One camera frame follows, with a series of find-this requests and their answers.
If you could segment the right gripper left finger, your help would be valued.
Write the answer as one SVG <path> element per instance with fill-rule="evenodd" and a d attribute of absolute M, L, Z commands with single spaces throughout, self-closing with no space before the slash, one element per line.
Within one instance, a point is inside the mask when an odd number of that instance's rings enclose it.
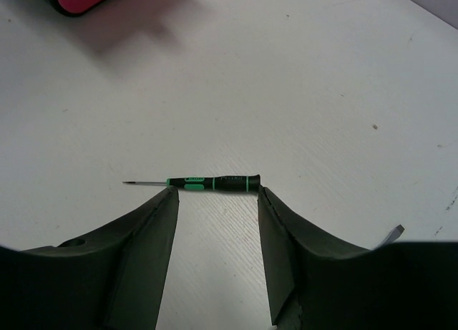
<path fill-rule="evenodd" d="M 166 188 L 59 246 L 2 248 L 1 327 L 154 329 L 178 208 L 178 191 Z"/>

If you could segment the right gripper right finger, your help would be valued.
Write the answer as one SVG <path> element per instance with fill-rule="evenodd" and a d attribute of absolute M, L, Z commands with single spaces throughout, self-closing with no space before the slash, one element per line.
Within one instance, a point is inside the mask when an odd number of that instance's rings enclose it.
<path fill-rule="evenodd" d="M 455 329 L 457 244 L 367 250 L 258 194 L 271 322 L 278 329 Z"/>

